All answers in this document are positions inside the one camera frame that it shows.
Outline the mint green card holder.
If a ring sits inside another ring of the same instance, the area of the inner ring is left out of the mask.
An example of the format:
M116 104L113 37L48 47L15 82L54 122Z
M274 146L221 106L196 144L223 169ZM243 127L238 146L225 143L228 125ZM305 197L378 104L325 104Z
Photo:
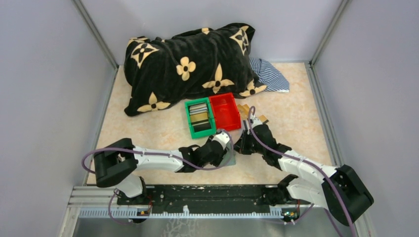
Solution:
M227 151L220 163L221 166L233 166L236 165L235 154L232 151Z

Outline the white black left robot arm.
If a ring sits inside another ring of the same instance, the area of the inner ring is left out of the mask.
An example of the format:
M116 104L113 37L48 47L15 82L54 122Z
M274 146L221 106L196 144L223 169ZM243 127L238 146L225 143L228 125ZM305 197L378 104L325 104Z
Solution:
M136 204L148 198L144 179L134 175L139 170L163 170L173 173L212 171L228 166L234 159L234 149L227 135L209 138L202 146L191 145L171 151L135 146L123 138L108 147L93 152L96 186L115 187Z

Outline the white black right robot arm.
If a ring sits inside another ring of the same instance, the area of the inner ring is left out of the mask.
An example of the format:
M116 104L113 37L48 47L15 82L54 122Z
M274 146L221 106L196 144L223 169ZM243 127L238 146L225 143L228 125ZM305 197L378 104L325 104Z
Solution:
M266 163L289 173L278 184L283 203L301 199L326 210L341 224L355 222L374 204L374 198L355 170L348 166L324 165L278 143L268 125L243 130L234 149L243 155L260 154Z

